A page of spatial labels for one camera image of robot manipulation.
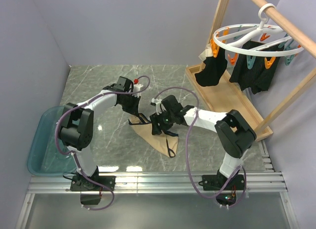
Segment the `beige underwear navy trim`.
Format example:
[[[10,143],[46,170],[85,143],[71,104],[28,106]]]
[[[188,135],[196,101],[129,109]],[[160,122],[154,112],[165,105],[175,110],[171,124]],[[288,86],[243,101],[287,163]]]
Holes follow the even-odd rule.
[[[169,158],[176,156],[179,141],[178,134],[167,131],[159,135],[152,135],[152,123],[143,114],[139,114],[139,117],[130,115],[128,122],[134,132],[156,151]]]

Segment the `white round clip hanger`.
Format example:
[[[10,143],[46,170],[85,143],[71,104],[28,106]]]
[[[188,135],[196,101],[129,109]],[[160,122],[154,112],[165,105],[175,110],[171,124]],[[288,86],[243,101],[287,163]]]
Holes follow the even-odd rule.
[[[259,9],[259,23],[228,25],[217,29],[212,38],[220,48],[250,57],[290,57],[302,52],[304,48],[289,32],[268,24],[268,8],[275,6],[267,3]]]

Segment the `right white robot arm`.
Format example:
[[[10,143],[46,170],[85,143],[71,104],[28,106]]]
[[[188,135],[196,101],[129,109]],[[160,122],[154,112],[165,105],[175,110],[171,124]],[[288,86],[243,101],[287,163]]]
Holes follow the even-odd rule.
[[[217,133],[225,151],[223,162],[216,175],[204,175],[199,185],[205,191],[243,190],[246,179],[238,172],[244,153],[251,147],[257,135],[237,110],[212,112],[187,105],[183,107],[175,96],[151,100],[156,112],[150,116],[152,134],[167,134],[174,124],[189,128],[200,127]]]

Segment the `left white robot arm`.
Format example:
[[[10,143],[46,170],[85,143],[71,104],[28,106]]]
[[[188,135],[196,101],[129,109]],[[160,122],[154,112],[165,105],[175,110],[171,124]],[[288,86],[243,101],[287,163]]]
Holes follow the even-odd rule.
[[[128,114],[138,115],[141,92],[147,88],[148,85],[140,84],[139,79],[120,76],[116,83],[104,87],[86,101],[64,106],[55,128],[55,144],[66,146],[67,152],[61,154],[71,155],[75,161],[76,173],[72,177],[71,191],[113,191],[115,177],[99,175],[90,149],[94,119],[116,105]]]

